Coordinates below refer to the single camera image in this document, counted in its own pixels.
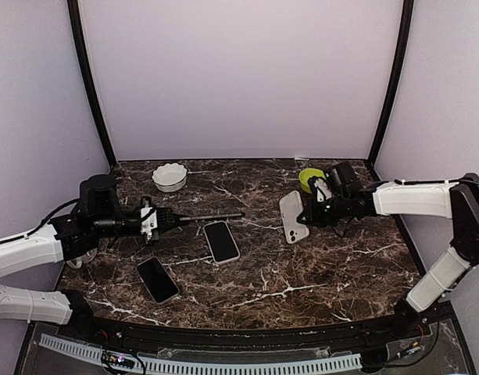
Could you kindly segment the left black frame post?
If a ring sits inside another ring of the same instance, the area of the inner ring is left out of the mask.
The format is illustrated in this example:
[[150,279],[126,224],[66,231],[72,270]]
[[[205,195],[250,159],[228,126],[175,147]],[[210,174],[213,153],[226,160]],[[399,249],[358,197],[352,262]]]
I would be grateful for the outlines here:
[[109,168],[112,169],[117,164],[117,160],[102,114],[102,109],[88,58],[86,39],[84,36],[84,29],[80,15],[80,3],[77,0],[67,0],[66,3],[84,90],[87,95],[95,129],[100,140],[105,159]]

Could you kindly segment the white phone case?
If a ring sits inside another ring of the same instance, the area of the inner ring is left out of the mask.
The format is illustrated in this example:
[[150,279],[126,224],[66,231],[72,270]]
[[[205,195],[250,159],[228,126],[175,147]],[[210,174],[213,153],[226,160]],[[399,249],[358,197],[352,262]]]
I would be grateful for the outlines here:
[[301,241],[309,236],[309,228],[297,221],[302,213],[303,206],[301,195],[298,191],[292,191],[279,201],[281,220],[287,243],[290,245]]

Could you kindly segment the small circuit board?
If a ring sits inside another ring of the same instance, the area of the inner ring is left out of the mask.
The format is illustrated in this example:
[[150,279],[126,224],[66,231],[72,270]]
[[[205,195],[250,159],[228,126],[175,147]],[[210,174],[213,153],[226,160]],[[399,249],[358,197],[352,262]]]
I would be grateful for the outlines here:
[[101,363],[110,369],[132,370],[135,366],[135,361],[131,357],[110,351],[102,352]]

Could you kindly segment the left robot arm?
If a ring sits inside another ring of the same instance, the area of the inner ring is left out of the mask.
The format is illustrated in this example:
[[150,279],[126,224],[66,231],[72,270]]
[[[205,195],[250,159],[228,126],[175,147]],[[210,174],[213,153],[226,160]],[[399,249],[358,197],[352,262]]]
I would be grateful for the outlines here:
[[[141,237],[156,241],[160,234],[184,224],[185,217],[157,207],[150,198],[131,210],[122,209],[117,181],[107,174],[80,183],[80,195],[60,207],[36,228],[0,240],[0,279],[44,264],[68,262],[95,250],[103,238]],[[99,334],[99,324],[77,291],[33,291],[0,284],[0,320],[22,320],[67,325],[83,341]]]

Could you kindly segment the right black frame post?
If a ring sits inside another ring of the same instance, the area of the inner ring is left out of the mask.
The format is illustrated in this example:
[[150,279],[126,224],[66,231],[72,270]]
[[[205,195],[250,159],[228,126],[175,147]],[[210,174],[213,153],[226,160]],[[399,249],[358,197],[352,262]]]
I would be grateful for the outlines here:
[[409,40],[409,32],[413,19],[414,0],[402,2],[402,12],[399,23],[399,32],[395,46],[395,54],[391,65],[391,72],[385,92],[381,114],[377,123],[377,129],[371,144],[370,152],[366,159],[367,167],[373,170],[383,145],[388,129],[389,120],[395,103],[396,94],[399,88],[399,81],[402,75],[402,68],[406,57],[406,49]]

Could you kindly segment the green bowl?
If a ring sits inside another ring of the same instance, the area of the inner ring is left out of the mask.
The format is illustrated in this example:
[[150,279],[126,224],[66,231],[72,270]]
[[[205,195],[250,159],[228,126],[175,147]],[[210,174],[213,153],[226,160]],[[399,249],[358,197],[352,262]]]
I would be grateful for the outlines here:
[[300,182],[301,189],[307,194],[311,193],[309,183],[308,183],[309,178],[311,177],[324,178],[324,172],[322,170],[315,169],[315,168],[306,168],[298,174],[298,179]]

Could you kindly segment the white patterned mug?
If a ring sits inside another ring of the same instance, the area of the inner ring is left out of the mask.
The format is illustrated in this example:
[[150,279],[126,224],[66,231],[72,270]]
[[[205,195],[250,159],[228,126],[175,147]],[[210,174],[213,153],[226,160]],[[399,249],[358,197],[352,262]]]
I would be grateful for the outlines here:
[[71,269],[78,270],[83,265],[90,263],[95,258],[96,255],[97,255],[97,250],[93,249],[80,257],[66,261],[66,265],[70,267]]

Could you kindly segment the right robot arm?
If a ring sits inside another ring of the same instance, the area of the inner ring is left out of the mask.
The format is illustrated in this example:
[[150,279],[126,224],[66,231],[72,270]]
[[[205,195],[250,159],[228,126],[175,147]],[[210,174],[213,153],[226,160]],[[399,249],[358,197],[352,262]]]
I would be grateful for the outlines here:
[[429,309],[479,265],[479,176],[444,180],[378,180],[363,186],[349,162],[310,176],[309,203],[297,217],[311,227],[378,216],[435,218],[452,225],[447,249],[395,305],[388,333],[406,338]]

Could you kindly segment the black front rail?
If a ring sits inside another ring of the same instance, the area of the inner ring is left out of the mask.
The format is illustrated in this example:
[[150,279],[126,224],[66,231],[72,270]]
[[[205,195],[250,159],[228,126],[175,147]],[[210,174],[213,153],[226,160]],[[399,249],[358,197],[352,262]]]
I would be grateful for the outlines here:
[[89,331],[60,326],[58,333],[111,348],[157,352],[164,348],[188,350],[289,350],[328,346],[332,349],[372,349],[399,338],[417,336],[411,326],[399,336],[392,330],[392,316],[354,323],[315,327],[256,330],[205,330],[158,327],[95,317]]

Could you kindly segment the white scalloped bowl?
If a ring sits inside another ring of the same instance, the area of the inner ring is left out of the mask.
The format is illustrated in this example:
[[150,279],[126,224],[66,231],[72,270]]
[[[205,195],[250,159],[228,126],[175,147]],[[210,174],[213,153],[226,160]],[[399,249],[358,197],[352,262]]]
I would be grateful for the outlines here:
[[152,173],[152,180],[156,187],[165,193],[179,191],[185,186],[188,178],[188,169],[177,162],[159,166]]

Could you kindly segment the black frame post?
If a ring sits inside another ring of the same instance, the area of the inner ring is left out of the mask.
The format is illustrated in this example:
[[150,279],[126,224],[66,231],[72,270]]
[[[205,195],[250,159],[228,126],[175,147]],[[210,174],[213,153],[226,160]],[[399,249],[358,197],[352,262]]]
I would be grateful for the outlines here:
[[86,39],[84,36],[84,29],[80,15],[80,3],[77,0],[67,0],[66,3],[84,90],[87,95],[95,129],[100,140],[105,159],[109,168],[112,169],[117,164],[117,160],[102,114],[102,109],[88,58]]
[[409,32],[413,19],[414,0],[402,2],[402,12],[399,23],[399,32],[395,46],[395,54],[391,65],[391,72],[385,92],[381,114],[377,123],[377,129],[371,144],[370,152],[366,159],[367,167],[373,170],[383,145],[388,129],[389,120],[395,103],[396,94],[399,88],[399,81],[402,75],[402,68],[406,57],[406,49],[409,40]]

